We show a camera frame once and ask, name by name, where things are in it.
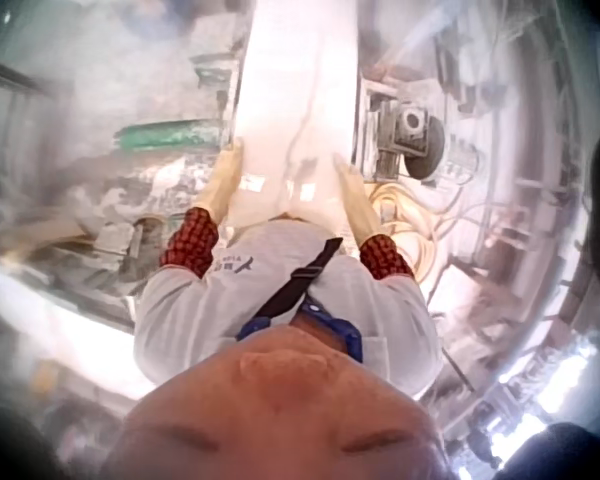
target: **hand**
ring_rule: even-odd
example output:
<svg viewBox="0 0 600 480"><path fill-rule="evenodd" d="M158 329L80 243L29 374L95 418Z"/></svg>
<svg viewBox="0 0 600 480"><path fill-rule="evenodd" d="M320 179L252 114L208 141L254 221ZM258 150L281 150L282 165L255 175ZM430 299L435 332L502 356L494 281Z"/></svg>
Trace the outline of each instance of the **hand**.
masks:
<svg viewBox="0 0 600 480"><path fill-rule="evenodd" d="M378 214L371 206L364 188L364 178L357 168L347 164L340 155L334 156L334 165L340 178L342 203L351 232L358 247L369 238L384 234Z"/></svg>
<svg viewBox="0 0 600 480"><path fill-rule="evenodd" d="M229 211L229 201L240 185L244 145L236 138L226 147L213 166L209 183L196 197L194 207L204 208L216 225L220 225Z"/></svg>

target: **eyebrow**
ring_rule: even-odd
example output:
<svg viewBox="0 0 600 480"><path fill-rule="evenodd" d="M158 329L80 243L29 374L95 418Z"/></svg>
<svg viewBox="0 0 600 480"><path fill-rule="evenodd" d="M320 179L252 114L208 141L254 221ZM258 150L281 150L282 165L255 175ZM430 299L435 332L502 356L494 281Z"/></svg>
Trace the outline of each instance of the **eyebrow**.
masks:
<svg viewBox="0 0 600 480"><path fill-rule="evenodd" d="M157 434L161 437L168 437L203 451L217 452L220 450L220 444L210 438L207 434L190 427L180 427L177 425L156 425L143 429L147 433Z"/></svg>
<svg viewBox="0 0 600 480"><path fill-rule="evenodd" d="M399 443L411 443L414 440L413 435L408 432L402 430L385 430L358 437L343 445L340 449L344 453L362 453Z"/></svg>

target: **red checkered sleeve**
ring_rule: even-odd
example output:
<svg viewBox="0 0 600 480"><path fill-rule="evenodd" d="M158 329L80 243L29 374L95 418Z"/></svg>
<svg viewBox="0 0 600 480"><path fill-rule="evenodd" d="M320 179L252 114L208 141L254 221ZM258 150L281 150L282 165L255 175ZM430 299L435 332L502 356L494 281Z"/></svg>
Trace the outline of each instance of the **red checkered sleeve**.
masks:
<svg viewBox="0 0 600 480"><path fill-rule="evenodd" d="M203 208L191 208L180 229L169 240L160 257L160 266L178 265L202 278L213 262L211 250L217 242L218 227L209 212Z"/></svg>
<svg viewBox="0 0 600 480"><path fill-rule="evenodd" d="M398 253L395 242L387 235L374 235L364 242L360 247L360 261L376 280L389 275L415 278L411 267Z"/></svg>

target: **black strap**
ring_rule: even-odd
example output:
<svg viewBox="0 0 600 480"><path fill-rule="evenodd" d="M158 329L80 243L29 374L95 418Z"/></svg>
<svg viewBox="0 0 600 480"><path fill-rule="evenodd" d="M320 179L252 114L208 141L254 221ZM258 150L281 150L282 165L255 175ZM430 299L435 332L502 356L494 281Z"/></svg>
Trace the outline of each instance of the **black strap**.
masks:
<svg viewBox="0 0 600 480"><path fill-rule="evenodd" d="M267 300L254 317L274 318L291 310L307 292L311 282L320 276L341 244L342 238L327 240L320 255L306 267L294 270L291 279Z"/></svg>

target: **white shirt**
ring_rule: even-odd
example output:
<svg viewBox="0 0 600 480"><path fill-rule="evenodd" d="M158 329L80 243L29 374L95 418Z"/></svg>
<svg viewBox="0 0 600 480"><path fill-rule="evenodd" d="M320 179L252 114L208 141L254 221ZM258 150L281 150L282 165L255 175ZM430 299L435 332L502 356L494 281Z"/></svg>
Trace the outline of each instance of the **white shirt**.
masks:
<svg viewBox="0 0 600 480"><path fill-rule="evenodd" d="M135 356L141 370L160 384L234 343L242 326L329 238L315 225L275 220L214 252L203 279L184 267L160 269L138 312ZM336 254L308 293L333 317L358 328L369 370L414 398L431 386L442 368L440 343L412 278L375 280L359 260ZM288 324L295 311L272 325Z"/></svg>

